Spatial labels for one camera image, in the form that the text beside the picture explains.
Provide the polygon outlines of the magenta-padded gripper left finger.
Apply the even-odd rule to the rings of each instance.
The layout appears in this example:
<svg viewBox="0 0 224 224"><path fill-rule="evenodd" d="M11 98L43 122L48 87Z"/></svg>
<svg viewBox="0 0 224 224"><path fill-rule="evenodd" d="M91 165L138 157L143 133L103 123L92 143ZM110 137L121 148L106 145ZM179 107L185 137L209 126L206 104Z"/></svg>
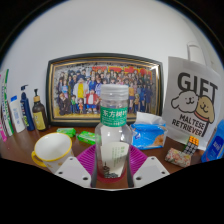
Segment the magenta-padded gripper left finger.
<svg viewBox="0 0 224 224"><path fill-rule="evenodd" d="M77 157L68 157L56 171L56 175L84 188L95 188L97 182L95 146L90 146Z"/></svg>

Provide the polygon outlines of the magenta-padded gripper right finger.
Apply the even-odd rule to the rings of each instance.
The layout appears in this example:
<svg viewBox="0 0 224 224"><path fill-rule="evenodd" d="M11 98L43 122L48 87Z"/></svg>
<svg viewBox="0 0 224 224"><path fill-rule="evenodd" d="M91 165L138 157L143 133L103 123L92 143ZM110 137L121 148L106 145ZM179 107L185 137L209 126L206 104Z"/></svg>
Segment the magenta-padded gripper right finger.
<svg viewBox="0 0 224 224"><path fill-rule="evenodd" d="M169 172L155 156L148 157L136 147L130 147L127 171L129 187L140 188L168 174Z"/></svg>

